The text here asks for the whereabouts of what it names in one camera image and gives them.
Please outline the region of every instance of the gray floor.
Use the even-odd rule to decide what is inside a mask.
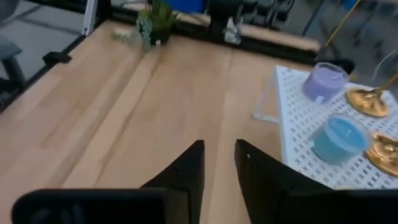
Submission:
[[[115,6],[126,0],[112,0]],[[307,22],[315,10],[316,2],[320,0],[296,0],[287,24],[282,26],[283,32],[301,35]],[[347,13],[342,7],[331,7],[323,15],[323,22],[313,38],[324,44],[332,29]],[[387,82],[390,72],[382,72],[375,81],[371,79],[373,70],[380,59],[375,58],[373,45],[382,39],[382,57],[387,55],[398,44],[398,19],[391,16],[377,15],[371,21],[372,30],[364,38],[360,46],[353,44],[354,30],[365,20],[367,12],[356,11],[341,29],[333,41],[333,50],[328,54],[338,54],[350,58],[357,64],[357,82],[378,86]],[[5,35],[23,49],[17,56],[22,71],[27,79],[44,66],[42,57],[49,51],[61,51],[79,35],[83,24],[83,15],[47,6],[40,6],[27,1],[21,1],[16,13],[0,24],[0,34]],[[4,69],[0,67],[0,77],[5,77]],[[398,96],[398,84],[393,90]]]

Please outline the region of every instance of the gold candle holder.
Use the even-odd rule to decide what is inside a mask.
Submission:
[[[398,177],[398,141],[381,133],[373,133],[372,148],[366,157],[380,170]]]
[[[384,117],[390,113],[389,107],[381,99],[381,95],[389,85],[398,79],[398,73],[392,77],[387,84],[371,91],[360,88],[351,88],[347,90],[346,96],[348,102],[359,112],[373,117]]]

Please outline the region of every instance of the white pegboard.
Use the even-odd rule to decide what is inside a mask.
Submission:
[[[357,119],[370,131],[379,131],[398,138],[398,104],[389,91],[385,91],[382,98],[390,106],[391,114],[385,118],[372,118],[352,108],[343,91],[325,105],[310,101],[302,93],[302,85],[309,76],[308,72],[276,66],[273,76],[279,97],[284,164],[331,188],[342,185],[357,189],[398,188],[398,178],[379,170],[364,154],[340,166],[333,166],[319,159],[309,144],[310,136],[332,113],[346,114]],[[346,86],[351,87],[371,89],[354,83]]]

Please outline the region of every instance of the purple candle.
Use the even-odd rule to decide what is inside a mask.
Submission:
[[[329,102],[348,82],[347,73],[330,63],[318,63],[303,85],[303,92],[316,103]]]

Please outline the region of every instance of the wooden tabletop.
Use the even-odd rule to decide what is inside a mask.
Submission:
[[[235,140],[280,159],[277,125],[251,113],[275,65],[311,68],[179,36],[145,53],[111,40],[116,28],[131,29],[105,22],[0,116],[0,223],[34,189],[140,187],[197,139],[201,223],[249,223]]]

